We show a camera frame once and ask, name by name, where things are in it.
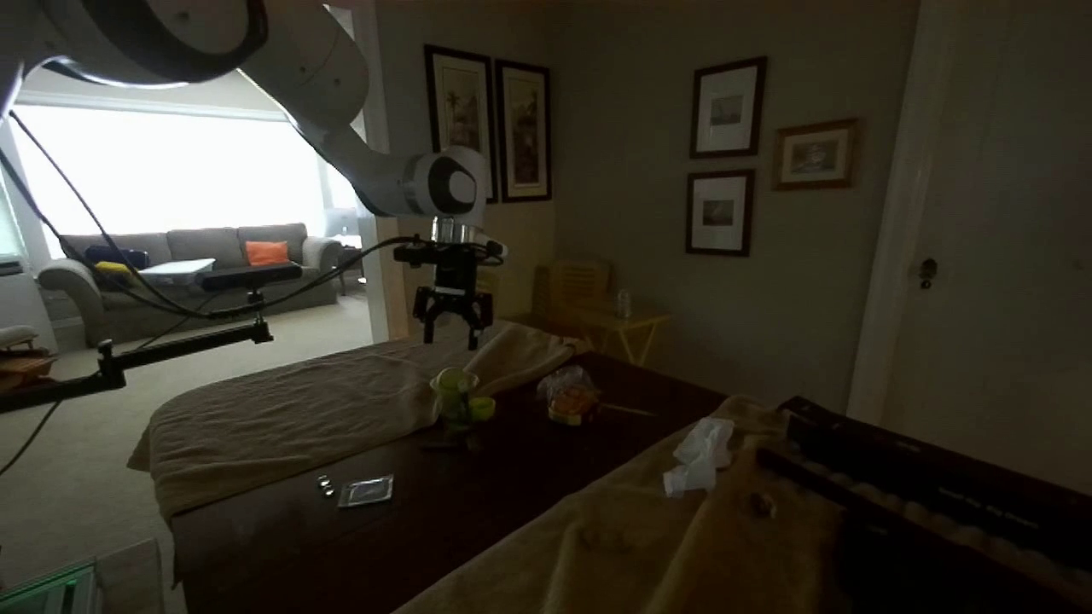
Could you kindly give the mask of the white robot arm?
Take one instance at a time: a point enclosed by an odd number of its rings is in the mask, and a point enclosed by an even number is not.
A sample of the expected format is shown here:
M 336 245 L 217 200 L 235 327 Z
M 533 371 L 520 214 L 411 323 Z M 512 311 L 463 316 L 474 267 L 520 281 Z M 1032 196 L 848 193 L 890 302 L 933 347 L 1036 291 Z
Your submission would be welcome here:
M 424 338 L 459 316 L 467 346 L 494 321 L 479 269 L 502 248 L 483 244 L 486 156 L 467 146 L 382 155 L 354 131 L 370 57 L 322 0 L 0 0 L 0 96 L 15 109 L 32 71 L 110 89 L 180 89 L 242 71 L 336 168 L 375 220 L 429 220 L 435 234 L 395 248 L 429 267 L 415 298 Z

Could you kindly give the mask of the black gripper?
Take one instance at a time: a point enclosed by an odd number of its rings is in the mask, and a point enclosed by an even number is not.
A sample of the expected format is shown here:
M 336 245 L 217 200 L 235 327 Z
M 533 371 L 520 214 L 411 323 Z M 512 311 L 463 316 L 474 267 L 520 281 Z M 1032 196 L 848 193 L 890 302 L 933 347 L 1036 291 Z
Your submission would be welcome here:
M 429 267 L 435 281 L 418 291 L 415 317 L 424 323 L 424 346 L 435 346 L 438 321 L 459 316 L 467 323 L 467 347 L 483 347 L 483 333 L 494 317 L 494 303 L 479 291 L 483 267 L 502 267 L 506 248 L 499 244 L 424 244 L 395 248 L 405 267 Z

